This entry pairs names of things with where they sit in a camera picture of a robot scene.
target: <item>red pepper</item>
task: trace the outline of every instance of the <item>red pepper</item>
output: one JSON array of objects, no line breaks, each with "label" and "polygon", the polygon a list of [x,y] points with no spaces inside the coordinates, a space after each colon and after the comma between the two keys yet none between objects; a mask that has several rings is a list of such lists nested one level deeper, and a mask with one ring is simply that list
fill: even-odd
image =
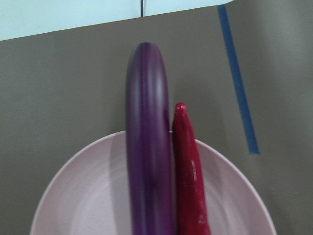
[{"label": "red pepper", "polygon": [[199,153],[184,103],[178,103],[175,107],[173,146],[178,235],[211,235]]}]

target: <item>eggplant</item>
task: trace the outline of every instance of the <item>eggplant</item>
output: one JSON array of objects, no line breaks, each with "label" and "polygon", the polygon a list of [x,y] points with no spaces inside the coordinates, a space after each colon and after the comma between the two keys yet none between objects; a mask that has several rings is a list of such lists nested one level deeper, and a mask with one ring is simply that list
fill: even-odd
[{"label": "eggplant", "polygon": [[126,147],[133,235],[174,235],[168,91],[157,46],[140,43],[126,81]]}]

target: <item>blue line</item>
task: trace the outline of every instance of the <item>blue line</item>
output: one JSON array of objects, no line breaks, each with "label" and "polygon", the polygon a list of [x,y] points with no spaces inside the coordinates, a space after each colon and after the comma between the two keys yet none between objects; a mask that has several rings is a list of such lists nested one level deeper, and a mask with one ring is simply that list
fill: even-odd
[{"label": "blue line", "polygon": [[235,46],[233,38],[231,36],[229,21],[225,5],[218,6],[218,12],[225,42],[225,47],[228,55],[228,61],[230,65],[231,74],[233,77],[233,83],[236,91],[237,101],[240,109],[241,119],[243,121],[246,140],[251,154],[260,154],[258,143],[255,138],[248,102],[246,100],[246,94],[244,89],[243,80],[241,78],[239,64],[236,56]]}]

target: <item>round plate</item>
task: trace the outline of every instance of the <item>round plate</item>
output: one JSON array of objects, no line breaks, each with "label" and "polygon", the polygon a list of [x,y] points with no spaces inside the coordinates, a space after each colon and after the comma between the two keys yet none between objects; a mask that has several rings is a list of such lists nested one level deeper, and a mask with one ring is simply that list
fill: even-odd
[{"label": "round plate", "polygon": [[[246,177],[222,154],[197,141],[212,235],[276,235]],[[130,235],[125,132],[88,145],[47,187],[30,235]]]}]

